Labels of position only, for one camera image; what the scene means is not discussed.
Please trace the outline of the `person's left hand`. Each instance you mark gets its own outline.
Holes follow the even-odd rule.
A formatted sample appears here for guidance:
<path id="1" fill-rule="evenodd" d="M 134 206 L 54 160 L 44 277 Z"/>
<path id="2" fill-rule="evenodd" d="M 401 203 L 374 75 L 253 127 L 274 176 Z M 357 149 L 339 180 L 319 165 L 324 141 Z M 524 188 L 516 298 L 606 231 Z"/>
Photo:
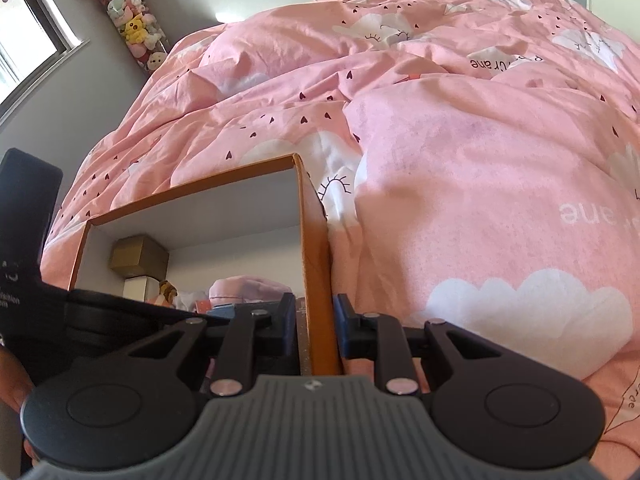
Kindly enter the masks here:
<path id="1" fill-rule="evenodd" d="M 1 468 L 17 467 L 18 415 L 34 388 L 26 370 L 17 358 L 1 347 Z"/>

